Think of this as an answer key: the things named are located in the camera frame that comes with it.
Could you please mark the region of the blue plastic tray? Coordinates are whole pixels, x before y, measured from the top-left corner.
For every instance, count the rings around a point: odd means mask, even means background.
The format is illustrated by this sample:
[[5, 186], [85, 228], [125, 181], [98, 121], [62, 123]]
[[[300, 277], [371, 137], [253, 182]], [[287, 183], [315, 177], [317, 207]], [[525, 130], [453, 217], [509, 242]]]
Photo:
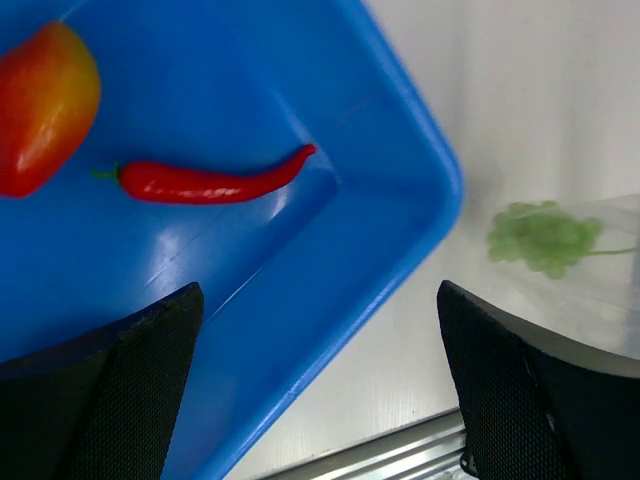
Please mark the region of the blue plastic tray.
[[[460, 167], [359, 1], [5, 1], [1, 46], [64, 19], [102, 101], [41, 190], [1, 202], [1, 356], [205, 297], [163, 475], [221, 479], [451, 229]], [[252, 202], [138, 202], [129, 160], [248, 174], [313, 143]]]

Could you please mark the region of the red chili pepper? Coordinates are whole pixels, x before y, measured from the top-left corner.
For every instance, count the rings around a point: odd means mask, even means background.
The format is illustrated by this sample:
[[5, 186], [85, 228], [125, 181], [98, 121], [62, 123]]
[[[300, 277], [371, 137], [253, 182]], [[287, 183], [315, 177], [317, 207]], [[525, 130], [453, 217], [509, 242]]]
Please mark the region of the red chili pepper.
[[297, 149], [281, 164], [251, 175], [231, 175], [154, 161], [134, 161], [110, 171], [96, 171], [98, 179], [115, 181], [131, 198], [174, 205], [222, 205], [252, 201], [288, 185], [317, 152], [313, 144]]

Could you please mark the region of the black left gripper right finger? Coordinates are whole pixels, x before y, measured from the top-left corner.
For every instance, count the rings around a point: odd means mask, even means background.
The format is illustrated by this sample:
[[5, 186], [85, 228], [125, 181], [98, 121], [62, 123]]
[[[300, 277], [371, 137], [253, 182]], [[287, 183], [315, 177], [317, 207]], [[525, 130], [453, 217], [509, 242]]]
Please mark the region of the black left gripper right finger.
[[540, 327], [448, 280], [436, 300], [467, 473], [638, 478], [638, 360]]

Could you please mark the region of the green grape bunch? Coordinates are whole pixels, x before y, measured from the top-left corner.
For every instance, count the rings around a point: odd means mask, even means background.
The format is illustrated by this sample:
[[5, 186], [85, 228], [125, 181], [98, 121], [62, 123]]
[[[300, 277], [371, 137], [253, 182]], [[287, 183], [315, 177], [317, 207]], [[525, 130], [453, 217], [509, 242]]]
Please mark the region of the green grape bunch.
[[604, 223], [580, 218], [555, 201], [514, 202], [497, 213], [486, 235], [487, 256], [493, 263], [521, 262], [529, 270], [560, 280], [586, 258], [637, 253], [637, 247], [599, 249]]

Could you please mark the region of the clear zip top bag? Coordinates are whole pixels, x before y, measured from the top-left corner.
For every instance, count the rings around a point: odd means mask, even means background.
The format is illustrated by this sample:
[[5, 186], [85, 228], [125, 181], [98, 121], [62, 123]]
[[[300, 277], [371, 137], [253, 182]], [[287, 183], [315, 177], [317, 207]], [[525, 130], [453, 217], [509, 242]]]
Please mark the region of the clear zip top bag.
[[488, 260], [540, 312], [538, 324], [639, 356], [639, 197], [514, 202], [486, 226]]

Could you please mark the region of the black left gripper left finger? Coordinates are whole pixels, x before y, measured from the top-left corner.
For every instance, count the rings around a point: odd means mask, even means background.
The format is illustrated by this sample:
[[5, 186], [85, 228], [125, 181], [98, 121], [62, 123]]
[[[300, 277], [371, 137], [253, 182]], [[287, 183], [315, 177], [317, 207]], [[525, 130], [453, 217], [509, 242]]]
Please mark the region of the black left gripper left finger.
[[203, 311], [193, 282], [2, 363], [2, 478], [160, 478]]

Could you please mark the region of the aluminium mounting rail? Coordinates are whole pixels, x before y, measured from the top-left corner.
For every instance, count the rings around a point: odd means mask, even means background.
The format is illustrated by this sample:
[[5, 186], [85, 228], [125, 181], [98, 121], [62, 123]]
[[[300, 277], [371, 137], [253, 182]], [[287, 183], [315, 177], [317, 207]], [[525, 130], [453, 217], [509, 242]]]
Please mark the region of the aluminium mounting rail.
[[466, 432], [459, 410], [269, 474], [269, 479], [470, 479], [461, 466]]

